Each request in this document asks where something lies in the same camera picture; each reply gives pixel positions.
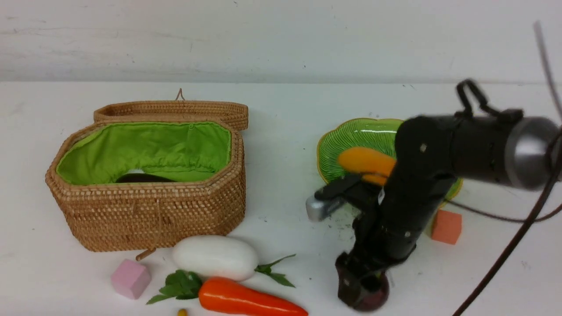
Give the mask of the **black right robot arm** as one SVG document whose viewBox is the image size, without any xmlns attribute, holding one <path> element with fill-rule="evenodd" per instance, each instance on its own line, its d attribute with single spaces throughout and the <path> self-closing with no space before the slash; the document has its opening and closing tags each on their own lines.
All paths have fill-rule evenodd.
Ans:
<svg viewBox="0 0 562 316">
<path fill-rule="evenodd" d="M 477 84 L 456 86 L 463 110 L 453 115 L 418 115 L 395 136 L 396 164 L 376 190 L 359 182 L 361 194 L 346 197 L 360 210 L 353 222 L 355 243 L 336 260 L 339 299 L 371 312 L 389 294 L 386 272 L 416 249 L 430 218 L 458 178 L 494 183 L 541 194 L 518 232 L 455 315 L 480 296 L 528 232 L 561 176 L 561 126 L 522 109 L 489 105 Z"/>
</svg>

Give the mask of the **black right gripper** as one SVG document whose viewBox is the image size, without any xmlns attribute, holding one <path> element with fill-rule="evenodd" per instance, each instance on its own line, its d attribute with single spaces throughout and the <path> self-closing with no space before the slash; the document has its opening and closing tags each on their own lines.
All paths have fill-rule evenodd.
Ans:
<svg viewBox="0 0 562 316">
<path fill-rule="evenodd" d="M 335 262 L 339 275 L 338 298 L 346 306 L 355 302 L 361 278 L 404 263 L 416 249 L 418 217 L 411 208 L 389 212 L 377 207 L 360 208 L 353 220 L 355 242 Z"/>
</svg>

